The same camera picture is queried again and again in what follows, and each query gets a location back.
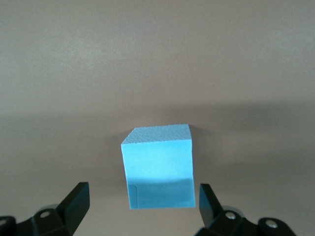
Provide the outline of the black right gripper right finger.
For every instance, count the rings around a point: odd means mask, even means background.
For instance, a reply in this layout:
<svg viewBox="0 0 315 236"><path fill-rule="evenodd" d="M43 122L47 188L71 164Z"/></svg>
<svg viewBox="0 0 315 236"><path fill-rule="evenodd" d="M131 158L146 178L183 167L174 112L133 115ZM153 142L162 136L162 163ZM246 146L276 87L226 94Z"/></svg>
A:
<svg viewBox="0 0 315 236"><path fill-rule="evenodd" d="M199 211L204 223L198 236L293 236L283 221L264 217L254 224L234 210L224 209L209 184L199 190Z"/></svg>

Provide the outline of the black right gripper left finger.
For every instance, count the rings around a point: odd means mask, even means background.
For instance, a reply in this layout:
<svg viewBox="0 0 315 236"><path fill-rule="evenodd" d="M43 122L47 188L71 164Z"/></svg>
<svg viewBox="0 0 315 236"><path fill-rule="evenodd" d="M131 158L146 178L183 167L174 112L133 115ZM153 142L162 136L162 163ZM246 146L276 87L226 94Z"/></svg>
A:
<svg viewBox="0 0 315 236"><path fill-rule="evenodd" d="M0 217L2 236L72 236L90 208L88 182L78 183L58 205L46 206L17 223L13 216Z"/></svg>

